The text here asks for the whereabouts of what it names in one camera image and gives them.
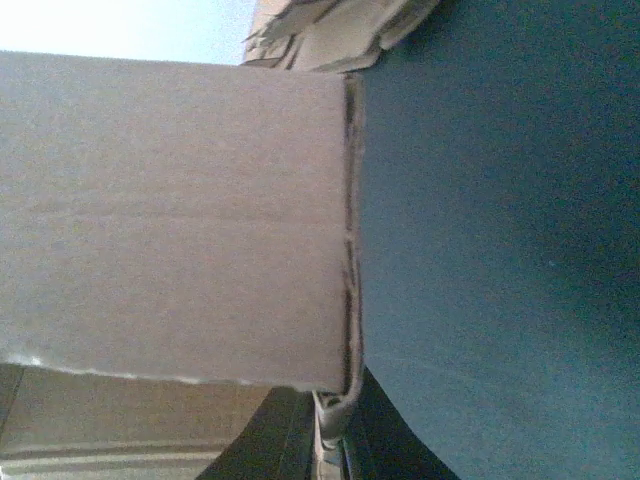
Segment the cardboard box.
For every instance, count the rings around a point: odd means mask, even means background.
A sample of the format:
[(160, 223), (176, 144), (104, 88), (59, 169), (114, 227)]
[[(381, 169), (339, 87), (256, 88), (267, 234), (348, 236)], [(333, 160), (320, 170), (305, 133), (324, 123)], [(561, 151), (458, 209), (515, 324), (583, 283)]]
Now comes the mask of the cardboard box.
[(1, 475), (340, 478), (355, 74), (1, 55)]

